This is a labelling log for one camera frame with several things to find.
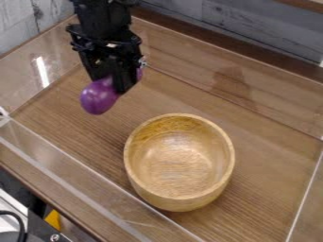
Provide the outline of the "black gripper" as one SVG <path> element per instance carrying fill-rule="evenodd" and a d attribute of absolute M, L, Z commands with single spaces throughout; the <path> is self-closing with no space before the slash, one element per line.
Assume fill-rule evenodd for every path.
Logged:
<path fill-rule="evenodd" d="M 78 53 L 93 81 L 112 76 L 115 91 L 123 95 L 140 80 L 144 55 L 141 38 L 129 30 L 131 20 L 85 20 L 66 26 L 72 49 Z"/>

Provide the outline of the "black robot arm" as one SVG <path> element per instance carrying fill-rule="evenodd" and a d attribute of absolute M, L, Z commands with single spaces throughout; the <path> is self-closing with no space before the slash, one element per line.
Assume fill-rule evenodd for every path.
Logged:
<path fill-rule="evenodd" d="M 78 19 L 66 26 L 72 49 L 93 81 L 112 78 L 112 87 L 124 94 L 139 82 L 145 65 L 141 38 L 131 31 L 131 8 L 139 0 L 69 0 Z"/>

